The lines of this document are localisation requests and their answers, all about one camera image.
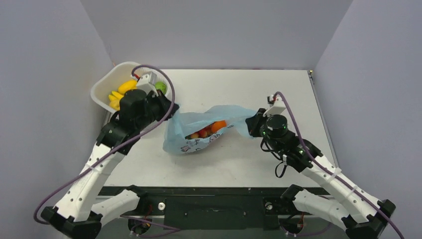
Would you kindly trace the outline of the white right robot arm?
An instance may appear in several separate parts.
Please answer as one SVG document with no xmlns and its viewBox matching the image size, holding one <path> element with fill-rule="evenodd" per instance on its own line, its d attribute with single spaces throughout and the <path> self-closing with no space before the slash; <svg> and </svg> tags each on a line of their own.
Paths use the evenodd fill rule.
<svg viewBox="0 0 422 239">
<path fill-rule="evenodd" d="M 281 207 L 292 213 L 306 212 L 324 219 L 345 231 L 350 239 L 378 239 L 396 206 L 390 200 L 380 200 L 368 194 L 347 178 L 339 167 L 310 141 L 288 129 L 283 115 L 266 115 L 260 109 L 245 123 L 249 135 L 262 138 L 268 152 L 280 156 L 283 162 L 298 173 L 310 178 L 326 190 L 334 201 L 291 185 L 281 196 Z"/>
</svg>

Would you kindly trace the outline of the light blue plastic bag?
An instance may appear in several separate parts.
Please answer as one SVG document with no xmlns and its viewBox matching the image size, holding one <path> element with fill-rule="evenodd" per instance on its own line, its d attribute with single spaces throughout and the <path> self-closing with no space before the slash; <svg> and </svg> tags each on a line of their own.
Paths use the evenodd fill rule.
<svg viewBox="0 0 422 239">
<path fill-rule="evenodd" d="M 255 113 L 254 110 L 237 105 L 213 106 L 203 113 L 176 112 L 168 121 L 163 150 L 173 155 L 197 152 L 208 147 L 229 129 L 236 130 L 243 137 L 251 138 L 245 120 Z M 226 126 L 209 136 L 191 137 L 192 134 L 199 134 L 202 129 L 222 120 L 226 122 Z"/>
</svg>

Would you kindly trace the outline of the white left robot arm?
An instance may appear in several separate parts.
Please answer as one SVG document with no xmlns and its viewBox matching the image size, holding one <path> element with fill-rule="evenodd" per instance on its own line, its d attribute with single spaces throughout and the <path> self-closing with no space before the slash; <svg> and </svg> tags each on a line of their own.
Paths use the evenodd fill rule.
<svg viewBox="0 0 422 239">
<path fill-rule="evenodd" d="M 148 209 L 146 193 L 131 185 L 101 203 L 97 195 L 116 166 L 139 139 L 172 117 L 178 106 L 160 90 L 127 91 L 120 109 L 106 123 L 81 173 L 65 184 L 66 194 L 54 205 L 41 204 L 35 218 L 70 239 L 94 239 L 101 228 L 121 214 Z"/>
</svg>

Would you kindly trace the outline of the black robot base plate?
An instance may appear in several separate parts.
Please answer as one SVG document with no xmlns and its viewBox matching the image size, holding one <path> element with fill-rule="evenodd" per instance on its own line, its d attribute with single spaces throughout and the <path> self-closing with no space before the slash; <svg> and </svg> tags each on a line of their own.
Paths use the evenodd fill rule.
<svg viewBox="0 0 422 239">
<path fill-rule="evenodd" d="M 285 187 L 140 187 L 146 197 L 127 216 L 157 217 L 183 230 L 277 230 L 279 221 L 300 215 L 281 198 Z"/>
</svg>

